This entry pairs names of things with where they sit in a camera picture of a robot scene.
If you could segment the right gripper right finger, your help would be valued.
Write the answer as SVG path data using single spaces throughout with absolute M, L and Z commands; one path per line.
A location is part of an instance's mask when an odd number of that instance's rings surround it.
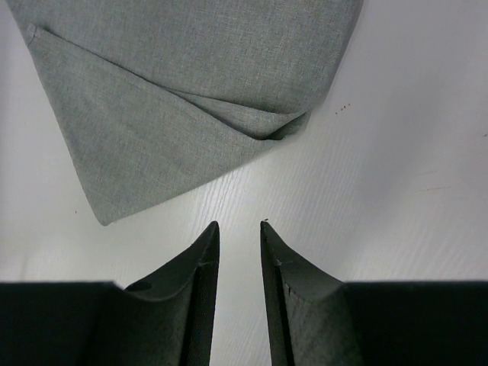
M 273 365 L 363 365 L 345 284 L 295 252 L 269 222 L 260 228 Z

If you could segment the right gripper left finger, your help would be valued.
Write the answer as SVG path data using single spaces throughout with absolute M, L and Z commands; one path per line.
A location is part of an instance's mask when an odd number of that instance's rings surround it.
M 208 365 L 219 260 L 212 222 L 162 267 L 112 291 L 91 341 L 91 364 Z

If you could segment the grey cloth napkin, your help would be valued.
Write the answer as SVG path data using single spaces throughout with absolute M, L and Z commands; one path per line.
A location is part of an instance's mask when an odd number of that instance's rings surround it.
M 328 94 L 360 1 L 10 1 L 102 225 L 288 140 Z

